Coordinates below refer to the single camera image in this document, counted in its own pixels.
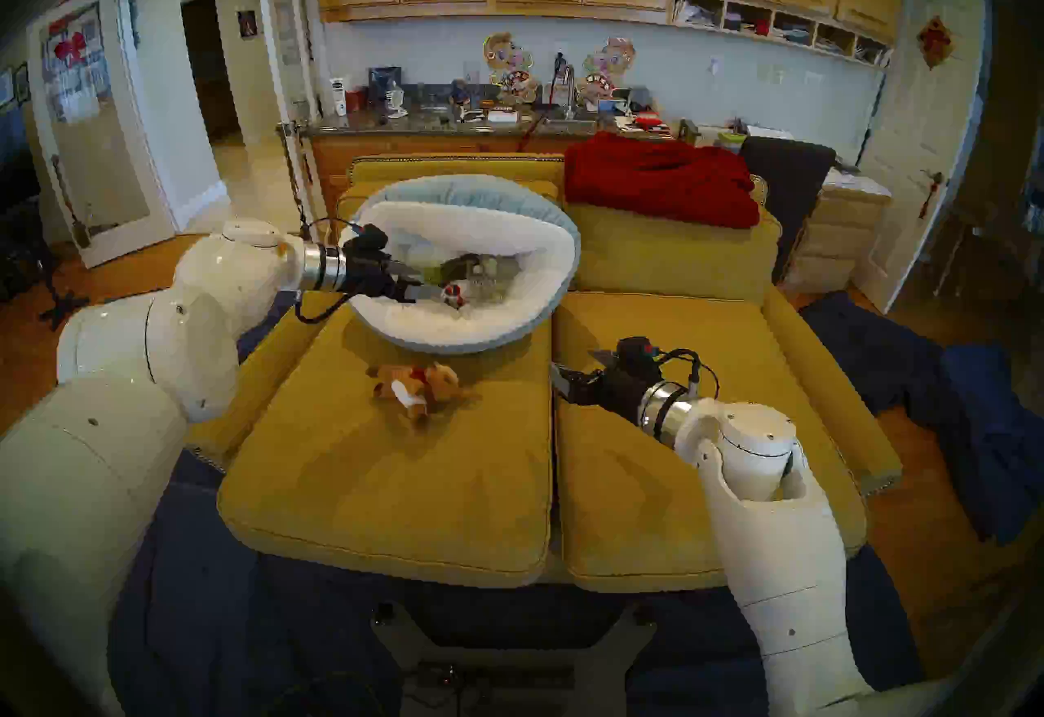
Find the white pet bed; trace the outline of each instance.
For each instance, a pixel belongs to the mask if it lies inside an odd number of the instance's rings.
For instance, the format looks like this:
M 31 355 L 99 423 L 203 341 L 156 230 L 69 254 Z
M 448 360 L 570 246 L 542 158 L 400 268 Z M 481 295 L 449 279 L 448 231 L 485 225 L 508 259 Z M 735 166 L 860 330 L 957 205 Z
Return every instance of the white pet bed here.
M 460 310 L 437 301 L 416 305 L 356 296 L 356 313 L 377 332 L 418 352 L 481 352 L 517 340 L 557 307 L 579 264 L 579 234 L 553 204 L 490 175 L 424 177 L 371 197 L 353 220 L 388 235 L 388 253 L 515 256 L 521 272 L 498 304 Z

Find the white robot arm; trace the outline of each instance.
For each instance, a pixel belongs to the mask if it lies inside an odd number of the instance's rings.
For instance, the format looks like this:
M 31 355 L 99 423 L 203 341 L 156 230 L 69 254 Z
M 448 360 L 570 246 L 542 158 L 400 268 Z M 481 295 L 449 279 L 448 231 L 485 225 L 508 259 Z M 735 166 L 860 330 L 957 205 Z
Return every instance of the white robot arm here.
M 189 424 L 235 397 L 236 339 L 281 289 L 409 301 L 417 283 L 384 242 L 367 228 L 324 247 L 233 220 L 186 252 L 169 289 L 86 308 L 63 330 L 57 387 L 0 441 L 0 583 L 104 713 L 121 713 L 110 616 Z
M 849 644 L 845 547 L 793 423 L 763 405 L 693 399 L 698 362 L 685 387 L 662 379 L 658 354 L 627 338 L 615 353 L 595 353 L 603 371 L 552 365 L 552 384 L 698 470 L 729 589 L 758 640 L 769 714 L 860 713 L 873 690 Z

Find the picture frame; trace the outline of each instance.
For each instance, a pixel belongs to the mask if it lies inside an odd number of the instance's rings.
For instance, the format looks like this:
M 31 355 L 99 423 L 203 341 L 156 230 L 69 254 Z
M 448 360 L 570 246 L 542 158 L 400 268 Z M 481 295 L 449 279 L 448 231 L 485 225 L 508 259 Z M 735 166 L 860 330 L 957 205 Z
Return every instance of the picture frame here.
M 0 110 L 15 101 L 15 72 L 10 66 L 0 71 Z
M 240 9 L 236 13 L 239 21 L 239 37 L 242 40 L 250 40 L 258 35 L 257 15 L 253 9 Z
M 23 63 L 15 71 L 15 98 L 19 107 L 32 98 L 29 92 L 29 64 Z

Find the wooden floor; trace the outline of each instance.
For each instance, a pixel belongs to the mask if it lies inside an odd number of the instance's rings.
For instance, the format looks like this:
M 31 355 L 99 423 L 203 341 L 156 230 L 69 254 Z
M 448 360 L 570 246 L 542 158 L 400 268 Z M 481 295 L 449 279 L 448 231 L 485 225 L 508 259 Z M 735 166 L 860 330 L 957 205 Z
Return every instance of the wooden floor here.
M 166 287 L 174 266 L 195 237 L 169 242 L 86 270 L 76 260 L 64 263 L 55 278 L 60 291 L 75 290 L 98 304 L 109 298 Z M 995 339 L 1013 353 L 1022 335 L 1039 319 L 1036 310 L 1010 305 L 976 306 L 960 300 L 934 300 L 930 293 L 903 296 L 889 317 L 941 343 Z M 858 291 L 857 304 L 873 310 Z M 812 296 L 794 296 L 796 307 Z M 55 383 L 57 333 L 39 321 L 50 307 L 42 285 L 0 305 L 0 432 L 45 397 Z M 895 486 L 868 502 L 870 543 L 887 567 L 909 616 L 926 672 L 938 677 L 953 671 L 975 641 L 1001 612 L 1006 599 L 1025 584 L 1027 558 L 1044 536 L 1039 517 L 1014 545 L 979 543 L 953 494 L 935 436 L 917 427 L 902 411 L 879 417 L 903 462 Z

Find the light blue cushion rim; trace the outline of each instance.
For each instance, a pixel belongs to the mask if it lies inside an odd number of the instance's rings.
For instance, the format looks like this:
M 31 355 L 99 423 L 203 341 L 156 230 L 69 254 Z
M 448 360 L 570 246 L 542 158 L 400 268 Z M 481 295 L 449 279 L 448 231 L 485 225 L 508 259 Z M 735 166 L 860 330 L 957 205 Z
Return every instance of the light blue cushion rim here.
M 352 217 L 358 222 L 365 211 L 380 202 L 422 202 L 442 206 L 464 206 L 472 209 L 491 209 L 508 214 L 519 214 L 535 220 L 557 225 L 573 238 L 573 264 L 559 291 L 538 316 L 520 325 L 515 330 L 489 341 L 477 343 L 437 345 L 393 338 L 377 330 L 363 316 L 359 316 L 366 326 L 377 332 L 385 340 L 413 352 L 424 352 L 433 355 L 467 355 L 474 352 L 502 346 L 525 337 L 537 327 L 547 320 L 551 313 L 562 304 L 569 291 L 569 284 L 576 274 L 580 264 L 580 233 L 576 224 L 557 206 L 529 191 L 525 187 L 494 175 L 438 175 L 436 177 L 416 177 L 392 184 L 374 195 L 359 207 Z

